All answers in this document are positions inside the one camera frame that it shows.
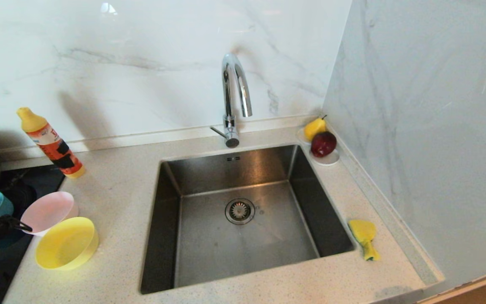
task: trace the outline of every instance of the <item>faucet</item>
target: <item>faucet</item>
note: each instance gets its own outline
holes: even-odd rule
[[[239,144],[238,130],[235,127],[235,115],[232,114],[232,89],[230,79],[235,76],[235,83],[238,87],[239,97],[241,99],[241,112],[243,117],[252,116],[251,97],[248,92],[247,78],[241,63],[235,54],[228,53],[222,58],[222,86],[224,87],[224,133],[210,127],[226,140],[228,148],[235,148]]]

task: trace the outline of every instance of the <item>sink drain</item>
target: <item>sink drain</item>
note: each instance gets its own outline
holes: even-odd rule
[[[231,200],[224,210],[226,219],[233,224],[243,225],[254,217],[254,205],[245,198]]]

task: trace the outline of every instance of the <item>orange bottle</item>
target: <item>orange bottle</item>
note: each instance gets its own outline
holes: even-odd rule
[[[71,179],[77,179],[85,173],[83,164],[44,117],[36,115],[29,108],[19,108],[16,113],[22,120],[22,130],[60,168],[63,174]]]

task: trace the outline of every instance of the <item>sink basin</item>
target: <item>sink basin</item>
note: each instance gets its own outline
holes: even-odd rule
[[[299,146],[162,162],[141,293],[354,249]]]

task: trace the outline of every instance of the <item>white marble wall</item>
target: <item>white marble wall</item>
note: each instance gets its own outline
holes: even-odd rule
[[[447,277],[486,273],[486,0],[355,0],[328,121]]]
[[[254,116],[318,113],[351,0],[0,0],[0,148],[29,106],[66,141],[221,123],[239,54]]]

